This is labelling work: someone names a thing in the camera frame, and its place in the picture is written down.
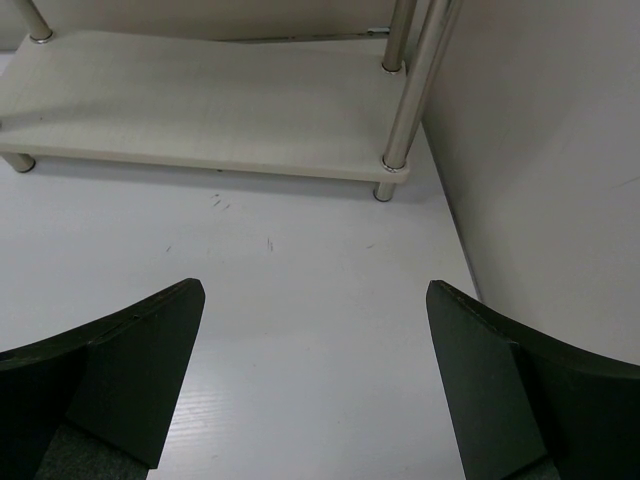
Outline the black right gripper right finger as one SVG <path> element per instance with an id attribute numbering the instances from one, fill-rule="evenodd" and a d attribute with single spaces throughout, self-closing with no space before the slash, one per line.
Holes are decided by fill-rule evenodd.
<path id="1" fill-rule="evenodd" d="M 426 292 L 468 479 L 636 479 L 639 368 L 559 341 L 452 285 Z"/>

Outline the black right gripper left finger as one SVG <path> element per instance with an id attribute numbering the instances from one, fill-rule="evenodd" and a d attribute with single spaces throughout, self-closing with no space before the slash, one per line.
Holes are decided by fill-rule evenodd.
<path id="1" fill-rule="evenodd" d="M 144 479 L 158 467 L 205 305 L 182 280 L 1 354 L 4 479 Z"/>

